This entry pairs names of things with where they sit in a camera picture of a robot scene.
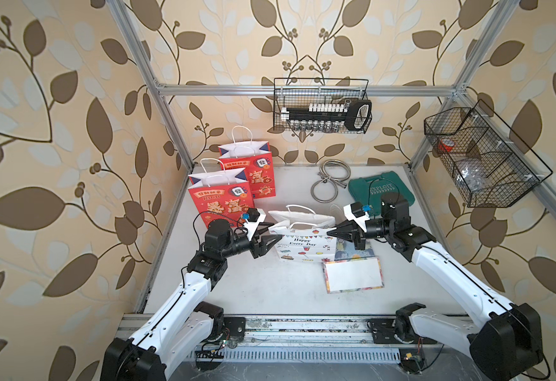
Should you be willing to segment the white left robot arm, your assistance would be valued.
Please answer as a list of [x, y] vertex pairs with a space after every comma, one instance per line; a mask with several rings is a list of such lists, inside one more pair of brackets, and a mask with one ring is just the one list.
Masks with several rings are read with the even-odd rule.
[[230, 257], [266, 255], [281, 239], [263, 220], [232, 226], [212, 221], [205, 239], [183, 271], [183, 279], [160, 309], [126, 340], [108, 346], [102, 380], [167, 380], [195, 348], [224, 333], [223, 309], [206, 302], [228, 268]]

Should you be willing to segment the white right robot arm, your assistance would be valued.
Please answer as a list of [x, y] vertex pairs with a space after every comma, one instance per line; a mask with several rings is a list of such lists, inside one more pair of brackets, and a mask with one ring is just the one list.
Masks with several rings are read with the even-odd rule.
[[405, 260], [431, 276], [464, 309], [471, 322], [411, 303], [395, 313], [394, 336], [403, 344], [430, 338], [471, 358], [490, 380], [511, 380], [546, 364], [541, 317], [527, 303], [514, 304], [458, 263], [435, 236], [411, 221], [401, 195], [384, 194], [380, 216], [369, 206], [345, 206], [346, 220], [328, 231], [362, 250], [367, 241], [383, 239]]

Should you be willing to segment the white Happy Every Day bag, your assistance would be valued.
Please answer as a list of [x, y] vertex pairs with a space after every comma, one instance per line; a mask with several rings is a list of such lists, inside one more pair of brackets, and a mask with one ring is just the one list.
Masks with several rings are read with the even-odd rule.
[[303, 263], [333, 261], [338, 240], [327, 233], [335, 227], [335, 217], [317, 214], [305, 206], [291, 204], [286, 208], [268, 212], [275, 221], [268, 232], [282, 235], [272, 248], [277, 256], [281, 260]]

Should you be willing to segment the floral painted paper bag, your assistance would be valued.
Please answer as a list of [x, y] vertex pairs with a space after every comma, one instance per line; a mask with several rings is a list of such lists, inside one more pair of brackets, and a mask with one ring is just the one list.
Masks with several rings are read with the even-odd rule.
[[328, 294], [384, 287], [379, 257], [368, 242], [364, 249], [356, 249], [354, 243], [339, 239], [333, 260], [322, 267]]

